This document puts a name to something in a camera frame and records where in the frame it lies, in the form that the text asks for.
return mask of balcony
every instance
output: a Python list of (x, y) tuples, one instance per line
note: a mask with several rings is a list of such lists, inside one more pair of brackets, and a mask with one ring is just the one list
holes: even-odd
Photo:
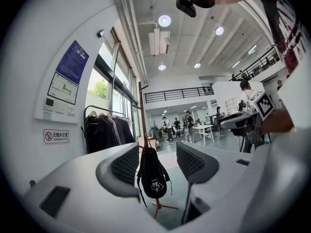
[(145, 102), (151, 103), (151, 102), (168, 101), (173, 99), (202, 97), (208, 95), (214, 95), (213, 88), (211, 86), (185, 88), (185, 89), (145, 93)]
[[(244, 69), (243, 72), (246, 74), (247, 80), (250, 80), (273, 66), (279, 60), (280, 58), (277, 55), (275, 48), (270, 48), (258, 60), (251, 64), (248, 68)], [(239, 73), (237, 76), (235, 76), (235, 79), (236, 81), (241, 81), (241, 74)]]

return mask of round ceiling light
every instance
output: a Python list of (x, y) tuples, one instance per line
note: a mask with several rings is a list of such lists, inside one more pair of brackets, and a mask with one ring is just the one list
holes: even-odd
[(160, 66), (159, 66), (159, 70), (161, 70), (161, 71), (164, 70), (165, 68), (166, 68), (165, 65), (160, 65)]
[(216, 29), (216, 34), (217, 34), (217, 35), (222, 35), (223, 32), (224, 32), (224, 28), (223, 28), (222, 26), (220, 26), (220, 27), (218, 27), (218, 28)]
[(171, 18), (167, 15), (163, 15), (163, 16), (160, 16), (158, 22), (159, 22), (160, 26), (167, 27), (171, 24)]

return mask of floor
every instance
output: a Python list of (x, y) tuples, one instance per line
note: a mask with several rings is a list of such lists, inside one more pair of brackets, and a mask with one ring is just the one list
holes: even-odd
[[(211, 139), (206, 139), (206, 146), (211, 146), (213, 148), (218, 148), (221, 150), (232, 150), (239, 151), (239, 137), (234, 136), (229, 131), (223, 131), (222, 134), (225, 134), (225, 137), (219, 139), (219, 137), (214, 137), (214, 143)], [(177, 137), (173, 141), (168, 142), (166, 139), (161, 139), (160, 148), (157, 149), (159, 155), (176, 152), (176, 143), (177, 141), (185, 140), (185, 138)], [(203, 139), (200, 140), (199, 134), (195, 136), (195, 143), (203, 145)], [(165, 227), (168, 230), (174, 229), (181, 225), (181, 219), (183, 212), (185, 210), (187, 192), (188, 192), (188, 182), (184, 177), (181, 169), (179, 167), (168, 169), (168, 175), (172, 181), (173, 195), (171, 195), (171, 186), (167, 182), (167, 192), (164, 197), (160, 198), (160, 203), (167, 206), (178, 207), (179, 210), (161, 208), (157, 214), (156, 220), (159, 224)], [(150, 216), (154, 216), (156, 212), (156, 207), (152, 205), (152, 201), (155, 202), (155, 199), (147, 197), (142, 189), (142, 193), (145, 199), (145, 202), (148, 208), (145, 207), (144, 203), (141, 201), (141, 206), (146, 209)]]

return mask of tree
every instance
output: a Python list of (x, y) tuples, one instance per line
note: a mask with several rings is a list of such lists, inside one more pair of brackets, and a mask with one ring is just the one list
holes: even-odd
[[(107, 100), (107, 91), (108, 91), (108, 83), (104, 79), (96, 83), (94, 90), (88, 90), (89, 93), (104, 100)], [(116, 90), (113, 90), (113, 95), (119, 97), (119, 93)]]

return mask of informational poster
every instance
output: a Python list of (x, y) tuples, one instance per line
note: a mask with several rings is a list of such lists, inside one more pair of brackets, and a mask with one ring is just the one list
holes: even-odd
[(87, 60), (88, 54), (75, 40), (59, 62), (56, 72), (79, 85)]
[(48, 95), (67, 103), (76, 104), (78, 88), (78, 85), (56, 72), (50, 84)]
[(43, 131), (44, 144), (59, 144), (69, 142), (68, 130), (44, 130)]

